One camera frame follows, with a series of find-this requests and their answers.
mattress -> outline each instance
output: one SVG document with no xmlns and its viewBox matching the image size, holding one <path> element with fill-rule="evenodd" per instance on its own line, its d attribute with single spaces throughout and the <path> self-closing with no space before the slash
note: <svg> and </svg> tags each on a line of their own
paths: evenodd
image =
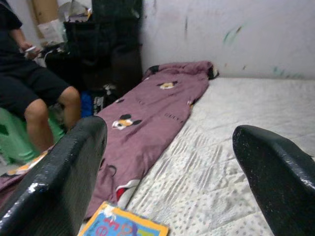
<svg viewBox="0 0 315 236">
<path fill-rule="evenodd" d="M 315 155 L 315 81 L 217 78 L 142 180 L 128 210 L 170 236 L 273 235 L 232 148 L 241 124 L 276 132 Z"/>
</svg>

green stool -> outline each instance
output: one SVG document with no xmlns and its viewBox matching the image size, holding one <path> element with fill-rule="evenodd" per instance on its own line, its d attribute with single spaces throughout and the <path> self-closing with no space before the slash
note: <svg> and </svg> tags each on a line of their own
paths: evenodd
<svg viewBox="0 0 315 236">
<path fill-rule="evenodd" d="M 64 135 L 64 131 L 52 113 L 49 114 L 48 122 L 56 143 Z M 3 108 L 0 108 L 0 153 L 7 164 L 25 164 L 39 155 L 27 135 L 26 122 Z"/>
</svg>

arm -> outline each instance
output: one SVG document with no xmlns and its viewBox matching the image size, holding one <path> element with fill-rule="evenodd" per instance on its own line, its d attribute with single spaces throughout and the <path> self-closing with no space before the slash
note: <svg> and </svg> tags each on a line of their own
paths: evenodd
<svg viewBox="0 0 315 236">
<path fill-rule="evenodd" d="M 26 51 L 28 48 L 33 46 L 31 43 L 26 41 L 23 31 L 21 29 L 12 29 L 10 30 L 9 34 L 23 51 Z M 39 52 L 40 49 L 36 48 L 34 52 L 27 54 L 27 59 L 35 59 L 38 56 Z"/>
<path fill-rule="evenodd" d="M 9 34 L 23 51 L 32 47 L 32 44 L 25 40 L 25 36 L 21 29 L 12 29 Z"/>
</svg>

man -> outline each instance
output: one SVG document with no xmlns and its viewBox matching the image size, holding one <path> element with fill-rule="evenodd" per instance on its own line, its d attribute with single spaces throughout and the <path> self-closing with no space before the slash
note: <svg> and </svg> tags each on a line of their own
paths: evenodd
<svg viewBox="0 0 315 236">
<path fill-rule="evenodd" d="M 65 125 L 70 129 L 80 119 L 80 96 L 74 87 L 30 60 L 39 49 L 28 59 L 20 53 L 19 48 L 25 52 L 32 47 L 21 26 L 7 1 L 0 0 L 0 107 L 24 118 L 30 140 L 44 151 L 54 144 L 47 106 L 63 104 Z"/>
</svg>

book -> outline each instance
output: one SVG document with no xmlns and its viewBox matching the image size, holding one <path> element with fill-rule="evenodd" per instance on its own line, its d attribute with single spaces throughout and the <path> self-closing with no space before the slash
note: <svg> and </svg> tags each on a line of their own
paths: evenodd
<svg viewBox="0 0 315 236">
<path fill-rule="evenodd" d="M 78 236 L 167 236 L 167 233 L 166 226 L 103 202 Z"/>
</svg>

